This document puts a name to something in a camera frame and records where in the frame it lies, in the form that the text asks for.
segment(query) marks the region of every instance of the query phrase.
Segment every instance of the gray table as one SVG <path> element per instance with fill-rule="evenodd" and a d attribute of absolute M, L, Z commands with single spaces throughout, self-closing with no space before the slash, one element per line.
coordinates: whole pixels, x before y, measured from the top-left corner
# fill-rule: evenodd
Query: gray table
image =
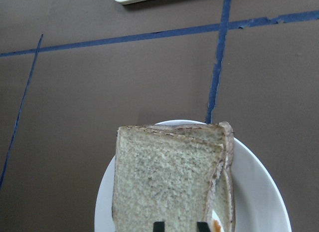
<path fill-rule="evenodd" d="M 222 10 L 223 0 L 1 0 L 1 169 L 30 49 L 44 37 L 0 191 L 0 230 L 93 231 L 119 126 L 205 120 Z M 213 111 L 266 166 L 295 232 L 319 220 L 319 21 L 303 13 L 317 10 L 319 0 L 232 0 Z M 293 22 L 280 16 L 292 13 Z M 250 20 L 260 17 L 278 20 Z"/>

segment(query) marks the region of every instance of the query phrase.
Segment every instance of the blue line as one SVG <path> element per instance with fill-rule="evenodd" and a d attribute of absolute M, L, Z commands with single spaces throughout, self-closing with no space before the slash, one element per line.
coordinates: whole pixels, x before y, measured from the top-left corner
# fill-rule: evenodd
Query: blue line
<path fill-rule="evenodd" d="M 213 110 L 216 106 L 217 91 L 218 91 L 220 73 L 222 69 L 223 57 L 224 57 L 224 51 L 225 51 L 225 42 L 226 42 L 226 36 L 227 36 L 227 25 L 229 21 L 230 4 L 231 4 L 231 0 L 224 0 L 223 11 L 222 11 L 220 26 L 219 26 L 219 39 L 218 39 L 217 50 L 216 50 L 217 62 L 214 64 L 213 79 L 210 86 L 207 116 L 205 120 L 205 122 L 208 124 L 213 122 L 213 118 L 212 118 Z"/>
<path fill-rule="evenodd" d="M 290 22 L 310 21 L 310 20 L 317 20 L 317 19 L 319 19 L 319 10 L 306 11 L 306 12 L 300 12 L 300 13 L 280 15 L 272 19 L 269 19 L 267 17 L 259 17 L 259 18 L 252 18 L 247 20 L 233 21 L 228 23 L 228 30 L 234 30 L 234 29 L 245 28 L 245 27 L 273 25 L 273 24 L 279 24 L 280 22 L 290 23 Z M 147 40 L 147 39 L 155 39 L 155 38 L 163 38 L 163 37 L 190 35 L 190 34 L 212 32 L 212 31 L 219 31 L 218 23 L 203 25 L 203 26 L 186 27 L 186 28 L 167 30 L 167 31 L 160 31 L 160 32 L 143 33 L 143 34 L 120 36 L 120 37 L 106 38 L 106 39 L 93 40 L 93 41 L 76 42 L 76 43 L 57 45 L 57 46 L 49 46 L 49 47 L 41 48 L 39 52 L 65 50 L 65 49 L 73 49 L 73 48 L 87 47 L 87 46 L 107 45 L 107 44 L 113 44 L 113 43 Z M 35 51 L 36 49 L 29 49 L 29 50 L 22 50 L 22 51 L 0 53 L 0 57 L 32 54 L 32 53 L 35 53 Z"/>
<path fill-rule="evenodd" d="M 21 100 L 18 116 L 17 116 L 15 124 L 14 124 L 13 133 L 12 133 L 11 141 L 10 141 L 10 144 L 9 144 L 9 149 L 8 149 L 8 152 L 6 153 L 5 162 L 4 162 L 4 166 L 3 166 L 2 173 L 1 173 L 1 178 L 0 178 L 0 190 L 1 190 L 2 183 L 3 183 L 3 179 L 4 179 L 5 172 L 6 172 L 6 168 L 7 168 L 7 165 L 8 165 L 8 160 L 9 160 L 11 149 L 12 149 L 12 146 L 13 146 L 13 143 L 14 143 L 15 135 L 16 135 L 16 132 L 17 132 L 17 129 L 18 129 L 20 115 L 21 115 L 21 112 L 22 112 L 22 108 L 23 108 L 25 97 L 26 97 L 26 93 L 28 91 L 28 88 L 29 88 L 29 85 L 30 85 L 30 82 L 31 82 L 31 78 L 32 78 L 32 75 L 33 75 L 33 70 L 34 70 L 34 67 L 35 67 L 36 59 L 37 59 L 38 54 L 39 54 L 39 49 L 40 49 L 40 46 L 41 46 L 42 38 L 43 38 L 43 34 L 41 35 L 40 40 L 38 42 L 38 46 L 36 47 L 36 50 L 35 50 L 35 55 L 34 55 L 32 67 L 31 67 L 31 70 L 30 70 L 29 78 L 28 78 L 28 81 L 27 81 L 25 89 L 24 89 L 24 93 L 23 93 L 23 97 L 22 97 L 22 100 Z"/>

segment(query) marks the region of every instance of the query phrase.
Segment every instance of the blue tape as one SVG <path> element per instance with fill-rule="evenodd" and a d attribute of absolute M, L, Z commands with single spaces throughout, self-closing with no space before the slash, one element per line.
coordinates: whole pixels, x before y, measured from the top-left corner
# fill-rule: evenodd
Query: blue tape
<path fill-rule="evenodd" d="M 309 20 L 317 20 L 317 19 L 319 19 L 319 10 L 306 11 L 306 12 L 300 12 L 300 13 L 281 15 L 273 19 L 269 19 L 267 17 L 259 17 L 259 18 L 252 18 L 248 20 L 233 21 L 228 23 L 228 30 L 234 30 L 234 29 L 245 28 L 245 27 L 273 25 L 273 24 L 278 24 L 280 22 L 289 23 L 289 22 L 309 21 Z M 106 44 L 129 42 L 129 41 L 147 40 L 147 39 L 155 39 L 155 38 L 162 38 L 162 37 L 190 35 L 190 34 L 212 32 L 212 31 L 219 31 L 219 23 L 203 25 L 203 26 L 193 26 L 193 27 L 167 30 L 167 31 L 160 31 L 160 32 L 143 33 L 143 34 L 137 34 L 137 35 L 120 36 L 120 37 L 114 37 L 114 38 L 106 38 L 106 39 L 100 39 L 100 40 L 84 41 L 84 42 L 70 43 L 70 44 L 64 44 L 64 45 L 43 47 L 40 49 L 40 52 L 65 50 L 65 49 L 87 47 L 87 46 L 106 45 Z M 35 50 L 36 49 L 29 49 L 29 50 L 22 50 L 22 51 L 0 53 L 0 57 L 32 54 L 32 53 L 35 53 Z"/>
<path fill-rule="evenodd" d="M 208 109 L 207 109 L 207 116 L 205 122 L 207 124 L 213 122 L 213 110 L 216 106 L 216 99 L 217 99 L 217 91 L 220 81 L 220 73 L 223 64 L 223 57 L 225 51 L 225 42 L 227 36 L 227 25 L 229 21 L 229 12 L 230 12 L 230 4 L 231 0 L 224 0 L 223 3 L 223 11 L 221 15 L 221 21 L 219 26 L 219 38 L 216 50 L 216 60 L 217 62 L 214 64 L 214 71 L 213 71 L 213 79 L 210 86 L 209 92 L 209 100 L 208 100 Z"/>
<path fill-rule="evenodd" d="M 35 63 L 36 63 L 36 60 L 37 60 L 37 57 L 38 57 L 38 54 L 39 54 L 42 38 L 43 38 L 43 34 L 41 35 L 40 40 L 38 42 L 38 46 L 36 47 L 36 50 L 35 50 L 35 55 L 34 55 L 32 67 L 31 67 L 31 70 L 30 70 L 30 73 L 29 73 L 28 81 L 27 81 L 25 89 L 24 89 L 24 93 L 23 93 L 23 96 L 22 96 L 20 108 L 19 108 L 19 111 L 18 111 L 18 116 L 17 116 L 17 118 L 15 120 L 12 137 L 11 137 L 11 141 L 10 141 L 10 144 L 9 144 L 9 149 L 8 149 L 8 152 L 6 153 L 4 166 L 3 166 L 1 177 L 0 177 L 0 190 L 1 190 L 1 187 L 2 187 L 4 175 L 5 175 L 5 172 L 6 172 L 6 168 L 8 166 L 8 161 L 9 161 L 9 157 L 10 157 L 10 154 L 11 154 L 11 149 L 12 149 L 12 146 L 13 146 L 13 143 L 14 143 L 15 135 L 16 135 L 16 132 L 17 132 L 17 129 L 18 129 L 20 115 L 21 115 L 21 112 L 22 112 L 22 108 L 23 108 L 25 97 L 26 97 L 26 93 L 28 91 L 28 88 L 29 88 L 29 85 L 30 85 L 30 82 L 31 82 L 31 78 L 32 78 L 32 75 L 33 75 L 33 70 L 34 70 L 34 67 L 35 67 Z"/>

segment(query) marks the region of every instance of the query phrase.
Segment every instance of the black object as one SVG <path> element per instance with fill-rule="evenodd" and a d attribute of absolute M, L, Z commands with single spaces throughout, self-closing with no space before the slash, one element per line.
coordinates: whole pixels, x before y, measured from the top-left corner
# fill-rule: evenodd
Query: black object
<path fill-rule="evenodd" d="M 165 232 L 165 222 L 158 221 L 154 223 L 153 232 Z M 206 222 L 197 222 L 196 232 L 210 232 Z"/>

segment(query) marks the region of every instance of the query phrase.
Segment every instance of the bread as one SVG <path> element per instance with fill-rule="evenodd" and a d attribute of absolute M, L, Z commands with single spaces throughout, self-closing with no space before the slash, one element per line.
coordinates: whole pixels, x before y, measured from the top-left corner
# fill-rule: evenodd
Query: bread
<path fill-rule="evenodd" d="M 217 180 L 213 208 L 218 214 L 225 232 L 235 231 L 235 201 L 231 177 L 231 164 L 234 156 L 234 136 L 228 122 L 219 124 L 190 124 L 181 126 L 149 125 L 148 127 L 166 132 L 186 135 L 216 144 L 223 144 L 226 151 L 225 165 Z"/>
<path fill-rule="evenodd" d="M 112 217 L 116 232 L 195 232 L 210 222 L 224 146 L 152 128 L 118 129 Z"/>

